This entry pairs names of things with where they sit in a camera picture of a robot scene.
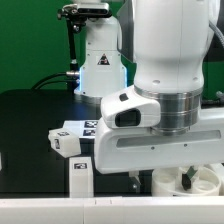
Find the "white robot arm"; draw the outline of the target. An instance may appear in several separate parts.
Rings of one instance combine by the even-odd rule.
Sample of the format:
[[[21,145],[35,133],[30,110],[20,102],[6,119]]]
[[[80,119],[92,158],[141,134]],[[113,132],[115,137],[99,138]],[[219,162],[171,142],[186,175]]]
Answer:
[[[153,195],[216,195],[224,108],[204,109],[202,63],[221,0],[131,0],[132,86],[104,97],[94,160],[102,174],[152,173]]]

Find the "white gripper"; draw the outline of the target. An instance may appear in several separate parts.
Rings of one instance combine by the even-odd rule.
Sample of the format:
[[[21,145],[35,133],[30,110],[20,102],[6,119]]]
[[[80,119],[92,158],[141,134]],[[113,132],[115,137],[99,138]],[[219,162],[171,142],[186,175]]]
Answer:
[[[224,162],[224,109],[202,109],[199,121],[187,133],[177,136],[153,135],[149,128],[113,130],[100,119],[94,160],[102,174],[130,172],[136,193],[141,188],[138,171],[190,166],[181,180],[187,191],[197,173],[192,165]]]

